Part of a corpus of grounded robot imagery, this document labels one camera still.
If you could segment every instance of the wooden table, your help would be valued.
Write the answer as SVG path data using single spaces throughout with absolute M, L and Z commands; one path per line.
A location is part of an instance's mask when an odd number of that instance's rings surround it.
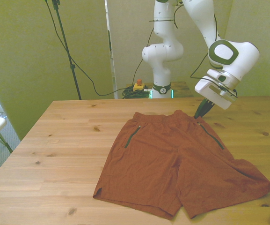
M 270 225 L 261 199 L 174 220 L 95 200 L 92 194 L 118 132 L 135 112 L 193 116 L 202 98 L 56 101 L 0 168 L 0 225 Z M 270 97 L 240 97 L 204 116 L 236 159 L 270 180 Z

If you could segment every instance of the zipper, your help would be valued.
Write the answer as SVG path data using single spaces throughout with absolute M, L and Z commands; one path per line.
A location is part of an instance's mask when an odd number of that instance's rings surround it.
M 127 141 L 126 145 L 125 145 L 125 149 L 127 148 L 127 146 L 129 146 L 130 142 L 131 142 L 131 138 L 138 132 L 138 130 L 140 130 L 141 126 L 139 126 L 134 133 L 131 134 L 129 140 Z
M 218 141 L 218 139 L 216 138 L 216 137 L 214 137 L 213 135 L 211 135 L 210 133 L 208 133 L 207 131 L 206 131 L 206 129 L 205 129 L 205 127 L 204 126 L 202 126 L 199 122 L 197 122 L 201 127 L 202 127 L 202 129 L 212 138 L 212 139 L 214 139 L 217 143 L 218 143 L 218 145 L 220 146 L 220 148 L 221 149 L 224 149 L 223 148 L 223 146 L 222 146 L 222 144 Z

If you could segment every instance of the wood knot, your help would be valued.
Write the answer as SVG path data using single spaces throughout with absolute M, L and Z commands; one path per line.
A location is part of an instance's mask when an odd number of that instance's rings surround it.
M 220 127 L 220 128 L 225 128 L 225 126 L 219 124 L 219 123 L 214 123 L 214 125 L 216 125 L 217 127 Z
M 260 112 L 253 111 L 256 115 L 262 115 Z
M 76 211 L 77 211 L 76 208 L 72 208 L 72 209 L 69 210 L 68 215 L 72 216 L 74 213 L 76 213 Z

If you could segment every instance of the orange shorts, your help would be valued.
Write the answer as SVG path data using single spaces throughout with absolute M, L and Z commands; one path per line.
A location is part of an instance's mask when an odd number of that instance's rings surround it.
M 264 175 L 234 159 L 201 117 L 177 110 L 135 113 L 113 143 L 93 197 L 172 219 L 182 205 L 193 218 L 269 191 Z

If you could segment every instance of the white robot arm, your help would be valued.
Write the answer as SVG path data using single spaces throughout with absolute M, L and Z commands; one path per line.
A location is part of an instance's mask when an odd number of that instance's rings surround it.
M 227 109 L 237 98 L 235 86 L 254 66 L 259 58 L 258 49 L 249 42 L 236 43 L 221 40 L 214 18 L 213 0 L 156 0 L 154 8 L 154 32 L 164 40 L 163 44 L 145 47 L 144 61 L 153 68 L 154 98 L 169 98 L 170 71 L 163 62 L 182 57 L 183 47 L 174 34 L 174 8 L 184 4 L 188 14 L 201 31 L 209 48 L 210 63 L 218 70 L 210 69 L 195 86 L 213 106 Z
M 254 66 L 259 58 L 259 51 L 249 42 L 236 43 L 220 39 L 212 0 L 186 0 L 184 6 L 203 34 L 209 48 L 210 63 L 220 69 L 209 69 L 208 76 L 197 83 L 195 91 L 227 109 L 237 98 L 235 86 Z
M 163 62 L 180 59 L 183 55 L 182 44 L 174 33 L 174 12 L 176 0 L 154 5 L 154 32 L 163 39 L 162 44 L 149 45 L 143 49 L 143 60 L 153 68 L 153 98 L 171 98 L 170 70 Z

